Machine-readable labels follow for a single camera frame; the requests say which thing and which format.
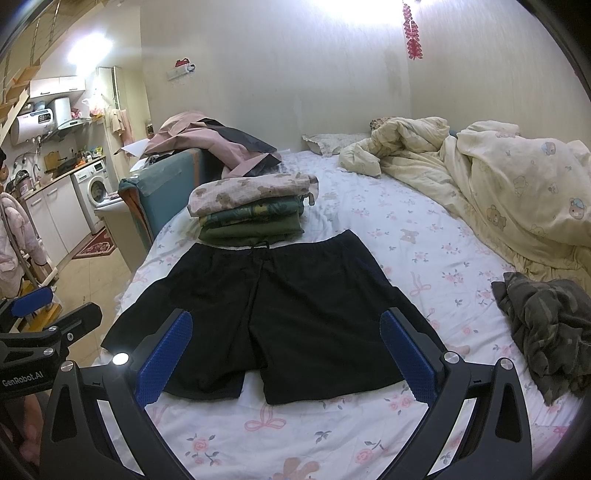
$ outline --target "white pillow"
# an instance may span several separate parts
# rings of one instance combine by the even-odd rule
[[[320,134],[312,137],[308,135],[301,136],[304,142],[308,144],[308,148],[317,155],[323,157],[331,157],[338,155],[341,148],[368,138],[368,134]]]

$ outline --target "pink jacket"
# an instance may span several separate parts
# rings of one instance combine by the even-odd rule
[[[45,249],[39,243],[31,221],[21,204],[8,193],[0,193],[0,208],[6,213],[8,227],[20,250],[31,255],[37,265],[47,263]],[[23,275],[17,254],[8,239],[4,222],[0,222],[0,291],[6,298],[18,295]]]
[[[249,151],[240,143],[226,140],[215,129],[202,122],[205,118],[207,116],[198,111],[183,112],[170,117],[148,142],[143,155],[187,148],[209,150],[225,165],[222,178],[242,177],[269,155]],[[281,159],[276,149],[271,155]]]

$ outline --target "teddy bear print blanket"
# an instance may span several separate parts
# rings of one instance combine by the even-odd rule
[[[477,122],[456,139],[442,118],[391,118],[339,164],[409,184],[519,272],[569,278],[591,294],[590,157],[578,140],[527,139],[513,124]]]

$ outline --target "washing machine door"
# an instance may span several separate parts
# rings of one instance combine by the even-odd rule
[[[88,182],[88,199],[95,207],[108,198],[109,192],[105,186],[105,179],[100,175],[92,177]]]

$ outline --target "hand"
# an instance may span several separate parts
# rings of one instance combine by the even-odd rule
[[[12,440],[12,433],[4,426],[8,438]],[[22,421],[24,442],[19,448],[22,457],[30,463],[39,466],[41,452],[41,432],[43,431],[43,415],[36,395],[24,398],[24,418]]]

